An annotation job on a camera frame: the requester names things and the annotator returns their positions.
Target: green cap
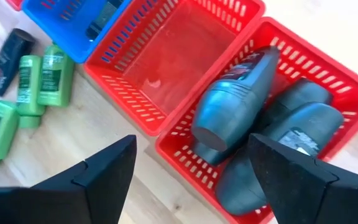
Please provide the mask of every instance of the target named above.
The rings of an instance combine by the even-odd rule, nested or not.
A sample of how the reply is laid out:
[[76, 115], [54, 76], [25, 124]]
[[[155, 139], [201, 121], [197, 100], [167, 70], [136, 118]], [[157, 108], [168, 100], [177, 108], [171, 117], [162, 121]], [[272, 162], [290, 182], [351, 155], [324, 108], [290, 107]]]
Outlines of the green cap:
[[19, 128], [38, 128], [41, 124], [39, 116], [20, 116]]

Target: basket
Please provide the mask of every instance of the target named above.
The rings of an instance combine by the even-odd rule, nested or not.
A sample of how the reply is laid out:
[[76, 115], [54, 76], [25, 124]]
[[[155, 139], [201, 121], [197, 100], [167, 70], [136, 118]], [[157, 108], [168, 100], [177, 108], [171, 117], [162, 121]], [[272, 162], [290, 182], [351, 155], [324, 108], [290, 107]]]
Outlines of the basket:
[[259, 0], [133, 0], [85, 69], [145, 133], [156, 136], [264, 9]]
[[267, 223], [273, 217], [273, 213], [269, 207], [263, 207], [241, 217], [225, 212], [214, 196], [214, 188], [224, 164], [217, 168], [211, 167], [193, 153], [190, 147], [193, 141], [190, 128], [196, 104], [207, 86], [239, 63], [248, 52], [266, 45], [275, 45], [282, 53], [273, 84], [273, 96], [300, 77], [306, 77], [334, 95], [333, 106], [345, 117], [344, 125], [319, 155], [321, 159], [330, 160], [358, 131], [358, 75], [275, 20], [268, 17], [261, 19], [247, 35], [238, 37], [224, 52], [219, 62], [208, 70], [206, 76], [211, 79], [199, 86], [199, 90], [194, 92], [193, 98], [187, 102], [187, 109], [156, 142], [158, 153], [231, 223]]
[[107, 0], [25, 0], [23, 11], [75, 62], [83, 63], [131, 0], [124, 0], [94, 41], [86, 30]]
[[22, 10], [22, 2], [23, 0], [6, 0], [14, 10], [20, 11]]

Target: blue plastic basket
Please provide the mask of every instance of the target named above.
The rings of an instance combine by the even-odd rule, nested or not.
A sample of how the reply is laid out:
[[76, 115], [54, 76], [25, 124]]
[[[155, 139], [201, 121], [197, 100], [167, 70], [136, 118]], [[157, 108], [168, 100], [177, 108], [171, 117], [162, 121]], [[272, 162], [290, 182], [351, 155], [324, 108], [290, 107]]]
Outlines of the blue plastic basket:
[[23, 11], [75, 62], [83, 63], [132, 0], [124, 0], [98, 37], [86, 30], [107, 0], [25, 0]]

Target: red plastic basket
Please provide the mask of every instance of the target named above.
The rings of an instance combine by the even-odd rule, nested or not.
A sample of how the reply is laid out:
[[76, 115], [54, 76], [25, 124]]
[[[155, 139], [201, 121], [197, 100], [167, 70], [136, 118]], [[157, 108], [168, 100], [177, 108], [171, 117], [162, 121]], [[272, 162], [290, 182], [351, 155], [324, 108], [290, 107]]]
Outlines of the red plastic basket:
[[24, 0], [6, 0], [14, 10], [20, 11], [22, 10], [22, 3]]
[[259, 0], [133, 0], [85, 63], [149, 135], [205, 83], [205, 72], [264, 13]]
[[191, 150], [193, 137], [190, 132], [196, 104], [207, 86], [223, 75], [253, 49], [276, 45], [281, 50], [272, 95], [300, 77], [322, 85], [334, 95], [333, 106], [345, 117], [332, 141], [324, 148], [320, 158], [330, 160], [358, 131], [358, 75], [313, 47], [277, 21], [263, 18], [249, 31], [240, 35], [205, 75], [205, 82], [187, 102], [182, 115], [173, 121], [156, 143], [157, 151], [231, 223], [267, 223], [273, 214], [264, 207], [250, 214], [237, 217], [225, 212], [214, 196], [214, 187], [224, 164], [214, 168]]

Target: floor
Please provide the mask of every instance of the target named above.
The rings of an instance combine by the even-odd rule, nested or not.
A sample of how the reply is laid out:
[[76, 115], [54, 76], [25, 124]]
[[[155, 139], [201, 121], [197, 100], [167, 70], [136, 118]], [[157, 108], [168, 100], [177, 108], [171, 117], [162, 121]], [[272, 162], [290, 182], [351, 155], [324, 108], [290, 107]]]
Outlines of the floor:
[[[266, 15], [358, 73], [358, 4], [350, 0], [266, 0]], [[0, 47], [13, 27], [40, 40], [41, 54], [51, 40], [22, 12], [0, 0]], [[17, 79], [4, 97], [16, 100]], [[154, 152], [146, 137], [77, 66], [71, 105], [49, 108], [36, 131], [19, 130], [9, 157], [0, 165], [0, 186], [31, 186], [136, 134], [135, 176], [120, 223], [227, 223], [206, 200]], [[331, 163], [358, 173], [358, 134]]]

